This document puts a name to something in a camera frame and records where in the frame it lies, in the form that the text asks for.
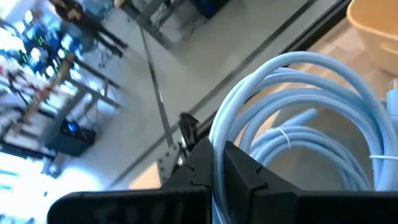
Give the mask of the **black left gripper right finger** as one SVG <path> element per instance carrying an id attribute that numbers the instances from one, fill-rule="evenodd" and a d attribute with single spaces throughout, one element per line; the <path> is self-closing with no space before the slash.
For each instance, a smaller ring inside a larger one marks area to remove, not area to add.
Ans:
<path id="1" fill-rule="evenodd" d="M 302 190 L 231 142 L 224 181 L 232 223 L 397 224 L 397 192 Z"/>

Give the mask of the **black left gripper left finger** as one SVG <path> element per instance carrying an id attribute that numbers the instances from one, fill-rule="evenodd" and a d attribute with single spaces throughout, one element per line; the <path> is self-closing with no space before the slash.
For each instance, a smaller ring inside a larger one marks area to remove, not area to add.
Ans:
<path id="1" fill-rule="evenodd" d="M 213 146 L 202 139 L 158 189 L 73 192 L 58 199 L 48 224 L 208 224 L 212 222 Z"/>

